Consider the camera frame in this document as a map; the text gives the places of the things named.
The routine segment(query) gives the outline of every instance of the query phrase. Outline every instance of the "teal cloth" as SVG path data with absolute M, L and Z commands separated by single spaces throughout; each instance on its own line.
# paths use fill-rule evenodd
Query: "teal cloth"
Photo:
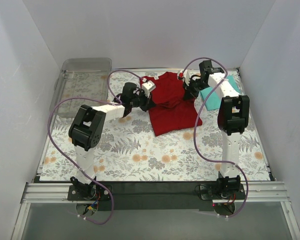
M 234 90 L 236 90 L 239 94 L 240 94 L 240 90 L 236 84 L 236 81 L 234 79 L 233 76 L 227 76 L 226 77 L 230 83 L 230 85 L 234 88 Z M 200 91 L 200 96 L 203 100 L 206 99 L 206 97 L 208 96 L 208 94 L 211 92 L 212 87 L 208 87 L 206 89 L 203 89 Z M 216 110 L 220 108 L 220 104 L 221 104 L 221 99 L 218 97 L 218 95 L 216 94 L 216 92 L 213 92 L 211 94 L 211 96 L 209 97 L 209 99 L 206 101 L 205 103 L 205 107 L 208 111 L 211 110 Z

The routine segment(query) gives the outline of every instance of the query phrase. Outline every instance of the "clear plastic container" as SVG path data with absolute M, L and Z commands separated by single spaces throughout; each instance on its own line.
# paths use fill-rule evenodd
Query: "clear plastic container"
M 66 60 L 54 86 L 54 95 L 50 111 L 60 101 L 73 97 L 85 97 L 94 100 L 107 100 L 107 77 L 111 71 L 110 58 L 72 58 Z M 63 103 L 56 115 L 61 118 L 74 118 L 83 104 L 98 106 L 97 102 L 73 99 Z

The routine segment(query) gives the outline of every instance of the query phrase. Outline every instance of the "red shirt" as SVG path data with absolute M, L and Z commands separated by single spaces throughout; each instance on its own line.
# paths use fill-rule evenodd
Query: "red shirt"
M 183 100 L 185 94 L 183 81 L 178 79 L 176 73 L 166 72 L 158 79 L 150 76 L 144 78 L 155 84 L 155 89 L 151 93 L 156 106 L 149 109 L 149 115 L 156 136 L 195 126 L 197 118 L 195 99 Z M 202 121 L 199 119 L 198 126 L 201 125 Z

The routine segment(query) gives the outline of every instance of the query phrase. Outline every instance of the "black mounting plate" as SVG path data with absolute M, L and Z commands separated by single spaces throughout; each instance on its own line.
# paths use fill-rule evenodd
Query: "black mounting plate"
M 220 196 L 214 195 L 203 200 L 200 185 L 215 188 L 215 181 L 101 181 L 111 190 L 116 210 L 167 210 L 167 209 L 199 209 L 199 211 L 213 211 L 212 200 L 219 200 Z M 237 200 L 245 198 L 242 184 L 236 194 Z M 87 201 L 72 193 L 73 186 L 69 187 L 69 201 Z M 109 196 L 101 195 L 98 211 L 110 211 L 111 201 Z
M 111 185 L 106 185 L 106 187 L 112 191 L 112 186 Z M 100 193 L 100 201 L 109 201 L 110 200 L 110 196 L 109 194 L 100 186 L 96 186 L 96 192 Z M 95 201 L 97 199 L 97 197 L 93 197 L 89 200 L 91 201 Z M 68 201 L 88 201 L 88 199 L 83 198 L 80 194 L 78 194 L 76 192 L 76 188 L 75 186 L 71 185 L 69 187 L 69 191 L 68 191 L 68 197 L 67 197 Z
M 220 196 L 212 193 L 212 190 L 216 188 L 216 182 L 205 182 L 200 185 L 201 199 L 202 200 L 220 200 Z M 243 200 L 246 197 L 245 189 L 240 184 L 239 191 L 235 193 L 236 200 Z

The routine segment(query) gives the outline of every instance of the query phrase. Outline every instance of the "floral mat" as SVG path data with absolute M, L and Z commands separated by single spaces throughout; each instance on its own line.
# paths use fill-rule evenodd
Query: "floral mat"
M 140 76 L 160 76 L 165 71 L 136 71 Z M 236 71 L 230 71 L 242 91 L 242 84 Z M 80 75 L 91 78 L 89 73 Z M 110 86 L 115 94 L 122 91 L 125 82 L 138 83 L 138 79 L 125 72 L 112 75 Z M 108 94 L 108 101 L 113 97 Z M 195 108 L 198 111 L 202 99 L 198 97 Z M 203 125 L 197 129 L 196 137 L 201 153 L 212 159 L 222 159 L 222 135 L 217 124 L 218 110 L 201 113 Z M 72 159 L 76 153 L 68 130 L 73 118 L 57 116 L 52 136 L 55 142 Z M 194 129 L 172 131 L 155 137 L 149 113 L 134 108 L 125 118 L 106 122 L 99 144 L 94 151 L 94 171 L 99 181 L 215 181 L 220 163 L 201 159 L 194 148 Z M 252 118 L 242 135 L 239 149 L 239 166 L 251 181 L 268 181 L 269 173 L 264 154 L 257 137 Z M 76 175 L 74 166 L 66 160 L 49 142 L 44 151 L 41 181 L 69 181 Z

